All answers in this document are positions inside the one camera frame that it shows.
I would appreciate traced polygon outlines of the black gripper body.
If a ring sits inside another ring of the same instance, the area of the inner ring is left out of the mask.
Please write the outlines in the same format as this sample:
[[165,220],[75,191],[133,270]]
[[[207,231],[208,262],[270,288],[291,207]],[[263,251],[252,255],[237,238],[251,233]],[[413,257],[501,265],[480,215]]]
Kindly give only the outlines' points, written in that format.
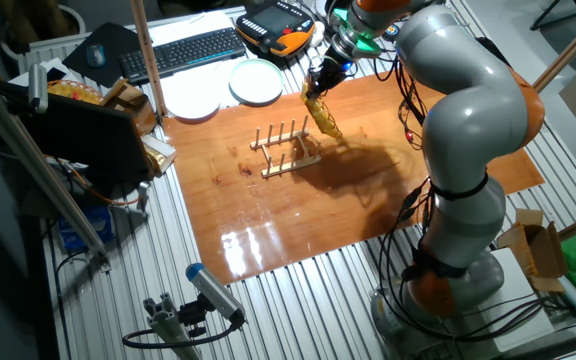
[[325,56],[317,70],[317,88],[334,88],[347,77],[346,73],[350,67],[350,62],[338,61],[332,57]]

